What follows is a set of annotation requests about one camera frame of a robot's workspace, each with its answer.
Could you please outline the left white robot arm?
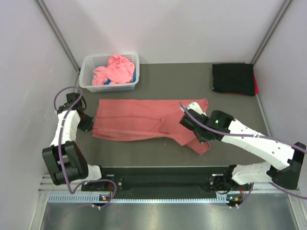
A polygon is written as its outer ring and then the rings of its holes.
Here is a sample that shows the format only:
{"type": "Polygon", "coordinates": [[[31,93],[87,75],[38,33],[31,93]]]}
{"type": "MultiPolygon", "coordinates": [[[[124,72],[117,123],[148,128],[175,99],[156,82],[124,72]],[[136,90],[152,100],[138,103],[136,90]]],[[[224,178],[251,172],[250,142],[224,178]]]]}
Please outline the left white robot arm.
{"type": "Polygon", "coordinates": [[[92,131],[93,117],[84,113],[86,102],[79,93],[68,93],[67,102],[57,110],[58,125],[49,147],[42,157],[55,185],[68,182],[92,181],[98,190],[107,188],[109,179],[101,173],[100,166],[89,165],[76,144],[77,131],[92,131]]]}

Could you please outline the salmon pink t shirt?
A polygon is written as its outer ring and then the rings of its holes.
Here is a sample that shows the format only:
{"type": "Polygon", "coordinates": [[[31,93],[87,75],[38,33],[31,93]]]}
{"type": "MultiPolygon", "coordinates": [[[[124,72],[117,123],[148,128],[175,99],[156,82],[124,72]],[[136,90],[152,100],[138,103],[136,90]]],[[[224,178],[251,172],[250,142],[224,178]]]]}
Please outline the salmon pink t shirt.
{"type": "Polygon", "coordinates": [[[138,141],[151,138],[170,138],[187,146],[199,155],[210,145],[200,143],[192,131],[179,122],[183,116],[180,104],[196,102],[202,111],[209,107],[207,99],[133,100],[101,99],[96,111],[93,137],[113,141],[138,141]]]}

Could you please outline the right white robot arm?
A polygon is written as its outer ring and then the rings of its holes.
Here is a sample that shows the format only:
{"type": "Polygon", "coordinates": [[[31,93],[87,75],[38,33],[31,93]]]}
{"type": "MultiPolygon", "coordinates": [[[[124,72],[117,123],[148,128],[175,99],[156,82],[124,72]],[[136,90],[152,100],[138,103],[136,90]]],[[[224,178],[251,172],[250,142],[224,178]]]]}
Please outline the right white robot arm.
{"type": "Polygon", "coordinates": [[[249,183],[272,183],[283,189],[297,189],[307,152],[304,144],[265,136],[219,110],[207,116],[196,103],[181,109],[184,116],[180,124],[191,130],[199,142],[218,140],[264,160],[257,164],[230,165],[223,175],[228,189],[249,183]]]}

